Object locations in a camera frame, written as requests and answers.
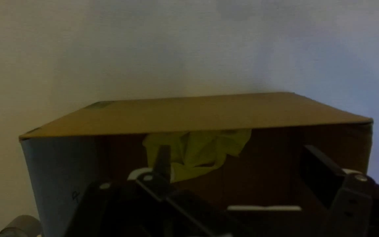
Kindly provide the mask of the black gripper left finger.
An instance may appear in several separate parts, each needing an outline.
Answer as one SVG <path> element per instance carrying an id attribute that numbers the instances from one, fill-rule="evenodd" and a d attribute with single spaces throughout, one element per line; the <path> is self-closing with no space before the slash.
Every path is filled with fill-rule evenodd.
<path id="1" fill-rule="evenodd" d="M 187 219 L 202 219 L 207 209 L 204 202 L 187 190 L 171 184 L 171 148 L 161 146 L 156 153 L 153 167 L 132 171 L 129 179 L 136 182 L 157 203 L 166 204 Z"/>

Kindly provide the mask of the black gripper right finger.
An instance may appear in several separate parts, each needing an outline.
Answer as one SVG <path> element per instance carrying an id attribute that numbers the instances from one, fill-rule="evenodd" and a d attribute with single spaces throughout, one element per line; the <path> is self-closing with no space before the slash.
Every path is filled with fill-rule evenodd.
<path id="1" fill-rule="evenodd" d="M 320 149 L 306 145 L 300 177 L 319 202 L 336 217 L 369 219 L 373 181 L 358 171 L 345 171 Z"/>

